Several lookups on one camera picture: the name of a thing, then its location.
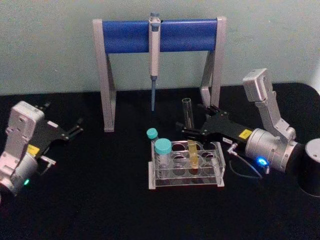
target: glass test tube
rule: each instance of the glass test tube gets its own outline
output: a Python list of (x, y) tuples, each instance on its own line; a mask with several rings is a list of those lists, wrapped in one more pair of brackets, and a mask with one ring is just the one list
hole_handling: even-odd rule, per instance
[[(189, 129), (194, 129), (194, 115), (192, 112), (192, 103), (190, 98), (182, 99), (182, 108), (184, 114), (184, 123), (185, 126)], [(193, 140), (188, 140), (188, 148), (189, 148), (189, 156), (190, 156), (190, 164), (193, 169), (198, 168), (198, 150), (197, 144)]]

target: light blue wall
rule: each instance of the light blue wall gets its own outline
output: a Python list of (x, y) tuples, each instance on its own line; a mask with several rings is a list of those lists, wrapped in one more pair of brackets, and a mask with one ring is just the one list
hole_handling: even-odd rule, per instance
[[(317, 0), (46, 0), (0, 2), (0, 94), (98, 91), (92, 19), (228, 18), (224, 85), (254, 68), (304, 82), (320, 56)], [(199, 86), (206, 53), (162, 53), (158, 88)], [(119, 90), (148, 89), (147, 54), (111, 55)]]

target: pipette stand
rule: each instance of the pipette stand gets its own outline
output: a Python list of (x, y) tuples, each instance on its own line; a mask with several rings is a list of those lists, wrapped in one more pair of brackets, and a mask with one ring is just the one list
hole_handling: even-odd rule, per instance
[[(94, 19), (92, 23), (104, 131), (114, 132), (117, 91), (109, 54), (148, 53), (149, 22)], [(161, 22), (160, 52), (208, 52), (200, 86), (202, 103), (206, 107), (210, 104), (219, 106), (226, 28), (227, 19), (224, 16)]]

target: yellow warning label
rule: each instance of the yellow warning label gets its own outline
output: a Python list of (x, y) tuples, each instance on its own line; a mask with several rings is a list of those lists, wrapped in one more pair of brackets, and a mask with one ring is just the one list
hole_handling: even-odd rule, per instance
[(28, 145), (27, 152), (28, 152), (28, 154), (32, 155), (33, 157), (35, 157), (39, 151), (40, 151), (40, 149), (37, 148), (36, 146), (33, 146), (31, 144)]
[(247, 139), (252, 134), (252, 131), (245, 129), (240, 135), (239, 138)]

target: teal vial cap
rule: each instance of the teal vial cap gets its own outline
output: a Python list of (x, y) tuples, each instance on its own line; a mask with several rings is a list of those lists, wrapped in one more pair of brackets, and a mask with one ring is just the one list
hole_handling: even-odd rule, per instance
[(161, 155), (171, 153), (171, 148), (171, 141), (166, 138), (160, 138), (154, 144), (155, 152)]
[(157, 129), (155, 128), (149, 128), (147, 131), (146, 131), (146, 135), (148, 136), (149, 139), (155, 139), (156, 137), (158, 137), (158, 132), (157, 132)]

